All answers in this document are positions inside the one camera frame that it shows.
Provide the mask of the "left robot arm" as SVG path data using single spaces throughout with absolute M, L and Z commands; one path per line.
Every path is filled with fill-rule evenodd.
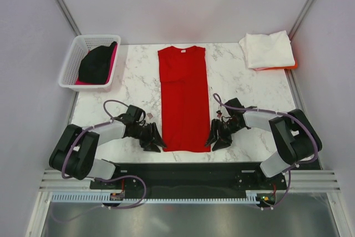
M 120 186 L 122 176 L 113 162 L 97 159 L 97 148 L 113 140 L 133 138 L 146 152 L 160 152 L 167 145 L 156 123 L 147 123 L 146 112 L 134 105 L 123 104 L 126 112 L 116 117 L 109 115 L 107 122 L 80 127 L 68 125 L 50 158 L 49 166 L 58 170 L 63 179 L 99 179 L 110 189 Z

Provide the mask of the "red t-shirt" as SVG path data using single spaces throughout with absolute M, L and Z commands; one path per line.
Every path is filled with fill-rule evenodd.
M 210 152 L 209 89 L 203 47 L 158 51 L 161 116 L 166 152 Z

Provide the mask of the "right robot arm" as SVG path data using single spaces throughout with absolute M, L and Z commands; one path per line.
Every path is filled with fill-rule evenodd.
M 215 93 L 213 98 L 226 108 L 229 116 L 211 121 L 206 146 L 212 151 L 225 149 L 232 144 L 232 135 L 242 129 L 258 128 L 272 134 L 276 146 L 269 158 L 261 162 L 255 170 L 254 182 L 260 189 L 267 189 L 274 177 L 299 164 L 312 163 L 318 158 L 322 142 L 304 112 L 294 109 L 287 113 L 256 106 L 244 107 L 238 98 L 223 103 Z

